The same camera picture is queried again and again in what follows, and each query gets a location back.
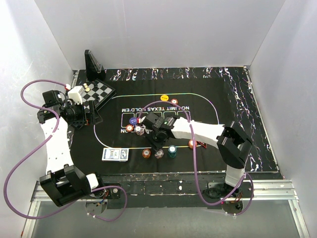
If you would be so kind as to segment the red black all-in marker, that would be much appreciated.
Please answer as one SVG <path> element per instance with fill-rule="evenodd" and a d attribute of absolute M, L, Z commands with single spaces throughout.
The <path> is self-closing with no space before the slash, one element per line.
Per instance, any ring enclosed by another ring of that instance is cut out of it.
<path fill-rule="evenodd" d="M 207 147 L 207 144 L 206 143 L 204 143 L 204 142 L 200 142 L 200 141 L 198 141 L 197 142 L 199 145 L 201 145 L 202 147 L 204 147 L 204 148 L 206 148 Z"/>

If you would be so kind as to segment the green poker chip stack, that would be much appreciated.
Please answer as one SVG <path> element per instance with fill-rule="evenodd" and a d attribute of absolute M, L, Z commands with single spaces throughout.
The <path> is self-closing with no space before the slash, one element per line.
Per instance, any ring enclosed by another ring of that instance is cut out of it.
<path fill-rule="evenodd" d="M 168 155 L 170 158 L 175 158 L 177 154 L 177 148 L 174 145 L 168 147 Z"/>

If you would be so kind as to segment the orange poker chip stack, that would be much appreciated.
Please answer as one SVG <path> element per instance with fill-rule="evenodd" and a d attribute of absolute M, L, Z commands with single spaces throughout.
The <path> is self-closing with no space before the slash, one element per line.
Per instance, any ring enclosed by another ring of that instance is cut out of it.
<path fill-rule="evenodd" d="M 151 156 L 151 151 L 150 151 L 150 149 L 144 149 L 143 151 L 142 151 L 142 156 L 144 157 L 144 158 L 149 158 L 150 156 Z"/>

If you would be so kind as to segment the blue small blind button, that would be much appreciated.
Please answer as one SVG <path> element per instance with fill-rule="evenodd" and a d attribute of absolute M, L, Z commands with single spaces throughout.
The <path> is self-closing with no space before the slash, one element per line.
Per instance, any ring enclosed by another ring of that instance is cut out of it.
<path fill-rule="evenodd" d="M 131 117 L 129 119 L 129 124 L 130 125 L 136 125 L 138 123 L 138 119 L 136 117 Z"/>

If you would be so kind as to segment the orange chips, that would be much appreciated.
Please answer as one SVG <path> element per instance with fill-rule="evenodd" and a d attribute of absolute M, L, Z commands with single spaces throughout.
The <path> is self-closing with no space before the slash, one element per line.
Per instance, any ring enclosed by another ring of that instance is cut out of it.
<path fill-rule="evenodd" d="M 134 130 L 134 126 L 131 124 L 128 124 L 125 129 L 127 132 L 132 132 Z"/>
<path fill-rule="evenodd" d="M 178 105 L 178 100 L 177 99 L 171 99 L 170 100 L 173 104 Z"/>
<path fill-rule="evenodd" d="M 193 149 L 194 146 L 197 146 L 197 142 L 196 142 L 196 141 L 193 141 L 192 139 L 190 139 L 189 142 L 188 142 L 188 147 L 189 147 L 190 149 Z"/>

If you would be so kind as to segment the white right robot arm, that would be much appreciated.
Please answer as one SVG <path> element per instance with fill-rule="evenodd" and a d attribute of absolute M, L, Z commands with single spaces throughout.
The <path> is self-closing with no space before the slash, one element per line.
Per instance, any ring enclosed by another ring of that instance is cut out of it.
<path fill-rule="evenodd" d="M 235 197 L 242 191 L 240 179 L 245 171 L 247 157 L 253 146 L 252 139 L 236 122 L 230 125 L 207 124 L 183 117 L 162 118 L 154 113 L 139 119 L 146 129 L 144 137 L 156 152 L 170 139 L 194 139 L 219 150 L 226 163 L 224 191 Z"/>

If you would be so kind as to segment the pink chips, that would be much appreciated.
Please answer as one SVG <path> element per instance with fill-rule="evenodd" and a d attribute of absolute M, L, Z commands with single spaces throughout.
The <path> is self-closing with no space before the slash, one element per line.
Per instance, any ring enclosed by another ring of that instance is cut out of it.
<path fill-rule="evenodd" d="M 142 136 L 144 134 L 144 128 L 142 126 L 135 126 L 134 128 L 134 132 L 139 135 L 139 136 Z"/>

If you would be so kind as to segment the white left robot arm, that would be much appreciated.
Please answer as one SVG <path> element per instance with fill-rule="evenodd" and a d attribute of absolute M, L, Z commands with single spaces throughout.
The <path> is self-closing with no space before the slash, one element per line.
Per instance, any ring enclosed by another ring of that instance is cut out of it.
<path fill-rule="evenodd" d="M 68 125 L 96 125 L 102 122 L 93 101 L 89 101 L 89 111 L 82 104 L 63 107 L 56 104 L 51 108 L 40 109 L 37 113 L 44 132 L 46 143 L 46 174 L 40 177 L 40 185 L 56 206 L 61 207 L 92 195 L 101 198 L 105 185 L 95 173 L 85 175 L 77 168 L 71 158 L 68 145 Z"/>

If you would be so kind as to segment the yellow big blind button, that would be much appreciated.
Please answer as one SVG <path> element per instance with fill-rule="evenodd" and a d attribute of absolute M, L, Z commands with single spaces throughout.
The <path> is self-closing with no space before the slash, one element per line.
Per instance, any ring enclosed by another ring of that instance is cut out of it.
<path fill-rule="evenodd" d="M 168 101 L 169 100 L 169 96 L 168 95 L 161 95 L 160 100 L 161 101 Z"/>

